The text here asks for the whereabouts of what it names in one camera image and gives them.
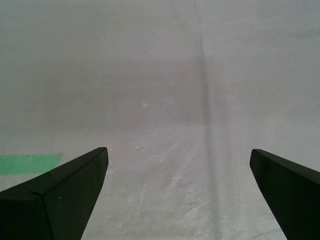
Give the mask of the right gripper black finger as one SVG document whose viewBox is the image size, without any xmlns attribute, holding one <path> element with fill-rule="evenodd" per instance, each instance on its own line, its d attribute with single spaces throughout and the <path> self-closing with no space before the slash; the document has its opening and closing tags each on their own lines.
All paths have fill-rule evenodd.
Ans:
<svg viewBox="0 0 320 240">
<path fill-rule="evenodd" d="M 320 173 L 262 149 L 253 149 L 250 169 L 288 240 L 320 238 Z"/>
<path fill-rule="evenodd" d="M 98 147 L 44 174 L 1 191 L 2 240 L 80 240 L 109 164 Z"/>
</svg>

